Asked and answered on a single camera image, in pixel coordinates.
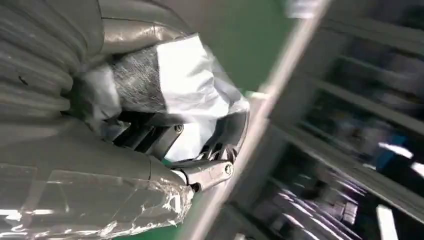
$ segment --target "metal bar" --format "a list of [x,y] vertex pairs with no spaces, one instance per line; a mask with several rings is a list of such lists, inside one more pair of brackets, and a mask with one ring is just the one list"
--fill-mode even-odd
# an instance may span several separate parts
[[359,162],[298,127],[280,123],[284,137],[344,177],[424,224],[424,198],[399,183],[363,167]]
[[232,219],[238,221],[240,225],[243,226],[243,228],[247,230],[254,239],[271,240],[267,234],[263,233],[253,222],[247,219],[246,216],[232,204],[226,204],[223,210],[226,214],[231,216]]
[[332,95],[335,95],[340,99],[343,99],[384,119],[404,126],[405,128],[413,130],[421,135],[424,135],[424,123],[422,121],[419,121],[396,110],[392,110],[374,101],[368,100],[363,96],[354,94],[334,84],[318,79],[313,79],[311,81],[322,90]]
[[399,78],[399,79],[410,78],[410,76],[408,76],[404,73],[398,73],[396,71],[387,70],[387,69],[384,69],[382,67],[375,66],[371,63],[356,59],[354,57],[340,55],[338,58],[341,59],[341,60],[344,60],[348,63],[356,64],[356,65],[364,67],[366,69],[371,69],[371,70],[376,71],[376,72],[384,73],[387,76],[391,76],[391,77],[394,77],[394,78]]
[[191,210],[192,214],[185,220],[181,231],[179,231],[177,235],[177,239],[205,239],[218,216],[221,206],[234,189],[241,177],[241,173],[246,168],[254,151],[257,149],[261,136],[264,135],[269,125],[267,117],[270,115],[282,90],[289,81],[292,72],[312,39],[331,1],[332,0],[321,0],[319,6],[316,7],[315,17],[300,20],[296,29],[291,33],[287,44],[281,49],[278,59],[274,64],[274,68],[268,76],[266,85],[259,90],[259,92],[266,94],[266,99],[260,101],[257,109],[251,104],[252,111],[249,119],[250,128],[247,131],[243,146],[235,161],[234,169],[236,169],[236,171],[234,175],[229,181],[210,189],[196,199],[196,204],[191,207],[193,209]]
[[424,55],[424,32],[368,18],[333,15],[322,27]]

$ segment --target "clear plastic film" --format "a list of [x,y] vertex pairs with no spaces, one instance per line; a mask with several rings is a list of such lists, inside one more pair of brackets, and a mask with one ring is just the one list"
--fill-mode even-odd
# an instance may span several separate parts
[[0,166],[0,239],[110,239],[176,225],[193,192],[165,179]]

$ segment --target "green floor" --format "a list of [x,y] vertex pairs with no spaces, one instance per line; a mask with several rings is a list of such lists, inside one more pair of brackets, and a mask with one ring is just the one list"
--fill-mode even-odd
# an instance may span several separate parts
[[[284,0],[161,1],[200,31],[232,81],[244,91],[255,91],[266,80],[295,23],[285,17]],[[125,240],[172,240],[177,231],[174,226],[164,227]]]

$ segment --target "metal bolt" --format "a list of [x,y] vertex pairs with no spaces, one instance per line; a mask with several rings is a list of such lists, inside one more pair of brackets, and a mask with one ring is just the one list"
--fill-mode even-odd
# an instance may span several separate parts
[[175,130],[176,134],[180,134],[183,132],[184,126],[182,124],[176,125],[173,129]]
[[233,166],[231,166],[230,164],[225,166],[225,173],[228,175],[231,175],[233,173]]

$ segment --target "fluorescent light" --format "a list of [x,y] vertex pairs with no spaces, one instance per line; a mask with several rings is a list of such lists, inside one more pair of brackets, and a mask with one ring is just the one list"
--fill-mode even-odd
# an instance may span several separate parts
[[424,164],[414,162],[411,168],[424,178]]
[[414,156],[412,152],[402,146],[387,144],[384,142],[379,142],[378,146],[380,146],[380,148],[390,150],[397,155],[404,156],[407,159],[411,159]]
[[378,205],[376,210],[381,240],[399,240],[392,210],[384,205]]

